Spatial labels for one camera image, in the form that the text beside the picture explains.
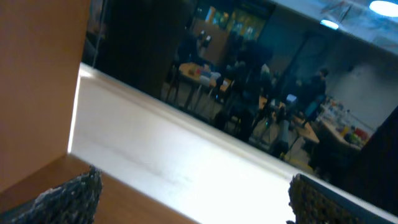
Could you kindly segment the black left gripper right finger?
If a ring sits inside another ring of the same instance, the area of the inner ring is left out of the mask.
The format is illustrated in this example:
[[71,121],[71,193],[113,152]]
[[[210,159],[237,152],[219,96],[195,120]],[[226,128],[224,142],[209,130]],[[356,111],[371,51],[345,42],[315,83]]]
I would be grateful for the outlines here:
[[294,224],[393,224],[311,178],[297,174],[290,181],[289,206]]

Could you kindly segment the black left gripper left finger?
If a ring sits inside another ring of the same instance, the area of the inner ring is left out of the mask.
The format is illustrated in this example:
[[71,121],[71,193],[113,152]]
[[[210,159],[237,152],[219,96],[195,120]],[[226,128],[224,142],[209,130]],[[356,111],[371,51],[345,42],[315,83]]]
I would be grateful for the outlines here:
[[88,172],[1,214],[6,224],[92,224],[103,189],[101,171]]

